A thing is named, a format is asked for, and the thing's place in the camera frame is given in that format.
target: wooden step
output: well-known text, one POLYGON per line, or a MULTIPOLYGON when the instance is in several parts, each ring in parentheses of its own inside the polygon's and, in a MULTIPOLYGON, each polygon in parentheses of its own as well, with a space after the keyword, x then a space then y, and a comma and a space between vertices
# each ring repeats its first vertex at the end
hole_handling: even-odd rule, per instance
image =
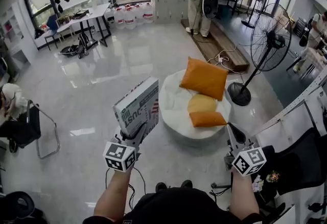
MULTIPOLYGON (((184 27, 189 27, 189 21, 187 19, 181 20, 181 23, 184 27)), ((250 64, 241 51, 237 47, 235 48, 233 42, 213 22, 211 22, 209 36, 207 38, 202 37, 200 34, 191 37, 207 61, 225 50, 221 55, 228 57, 229 61, 224 62, 224 66, 235 72, 245 72, 249 68, 250 64)), ((209 63, 217 64, 217 61, 212 59, 209 63)))

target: round yellow pillow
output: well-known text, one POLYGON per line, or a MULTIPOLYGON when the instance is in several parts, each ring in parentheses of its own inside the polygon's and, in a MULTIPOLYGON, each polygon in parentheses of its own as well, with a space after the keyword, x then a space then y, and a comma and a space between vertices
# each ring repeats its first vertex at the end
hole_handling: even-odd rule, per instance
POLYGON ((188 112, 215 112, 216 108, 216 99, 203 94, 195 94, 189 101, 188 112))

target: black fan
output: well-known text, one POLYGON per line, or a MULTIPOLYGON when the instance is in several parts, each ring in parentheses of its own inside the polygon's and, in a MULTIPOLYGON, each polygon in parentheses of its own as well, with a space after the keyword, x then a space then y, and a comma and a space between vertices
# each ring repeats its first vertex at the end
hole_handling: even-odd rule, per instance
POLYGON ((232 83, 228 93, 234 103, 246 106, 251 101, 251 93, 246 88, 257 71, 270 71, 276 68, 285 58, 290 45, 292 33, 291 22, 286 10, 277 4, 270 4, 260 13, 254 24, 251 35, 251 58, 254 72, 243 85, 232 83), (266 14, 276 8, 275 14, 266 14))

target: gray floor area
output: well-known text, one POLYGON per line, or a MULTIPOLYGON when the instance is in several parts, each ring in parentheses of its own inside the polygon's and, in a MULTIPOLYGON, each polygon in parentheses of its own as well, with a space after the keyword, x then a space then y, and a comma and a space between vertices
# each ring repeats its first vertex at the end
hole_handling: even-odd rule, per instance
MULTIPOLYGON (((112 31, 107 42, 108 48, 99 45, 81 60, 59 55, 59 50, 73 40, 59 43, 60 49, 52 44, 51 51, 44 48, 39 52, 17 82, 26 98, 39 103, 57 123, 61 150, 44 160, 38 159, 35 143, 16 154, 7 151, 6 171, 2 172, 4 192, 27 192, 51 224, 82 223, 92 215, 105 189, 103 149, 118 126, 112 105, 148 76, 159 78, 160 87, 166 76, 186 68, 188 56, 204 60, 181 24, 112 31)), ((242 81, 239 74, 231 74, 227 80, 227 85, 242 81)), ((282 105, 262 74, 249 89, 250 105, 232 105, 231 122, 253 133, 280 112, 282 105)), ((40 122, 44 154, 56 146, 51 123, 44 116, 40 122)), ((222 132, 214 145, 188 147, 168 131, 160 117, 142 144, 135 167, 144 176, 147 192, 154 192, 161 181, 174 187, 190 179, 194 187, 209 193, 212 182, 230 181, 223 162, 228 151, 226 141, 222 132)), ((135 205, 144 194, 136 171, 132 172, 131 184, 136 190, 135 205)), ((226 209, 229 200, 230 192, 226 192, 218 197, 218 206, 226 209)))
MULTIPOLYGON (((214 21, 223 26, 227 36, 233 43, 251 44, 250 38, 253 30, 241 23, 241 20, 247 17, 246 14, 239 16, 235 14, 232 17, 230 11, 222 9, 220 17, 220 20, 215 19, 214 21)), ((258 15, 254 13, 251 23, 255 23, 257 17, 258 15)), ((250 47, 239 45, 239 48, 244 48, 244 51, 249 54, 247 56, 248 60, 252 62, 250 58, 250 47)), ((290 50, 299 54, 303 49, 303 47, 299 46, 299 38, 293 33, 290 50)), ((284 107, 294 101, 310 85, 314 80, 314 76, 317 75, 317 72, 314 71, 304 80, 300 80, 299 75, 295 74, 293 70, 286 72, 286 69, 293 61, 294 54, 288 53, 277 68, 272 71, 262 72, 284 107)))

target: white pouf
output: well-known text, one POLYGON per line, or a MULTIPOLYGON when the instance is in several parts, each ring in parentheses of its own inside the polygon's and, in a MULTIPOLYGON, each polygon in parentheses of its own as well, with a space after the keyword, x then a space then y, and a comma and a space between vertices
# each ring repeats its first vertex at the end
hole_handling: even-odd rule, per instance
MULTIPOLYGON (((208 139, 216 135, 224 126, 211 128, 194 128, 188 113, 188 104, 198 92, 179 87, 186 70, 168 76, 159 93, 159 107, 163 121, 184 137, 194 140, 208 139)), ((229 122, 231 104, 225 93, 221 102, 217 101, 216 112, 220 112, 229 122)))

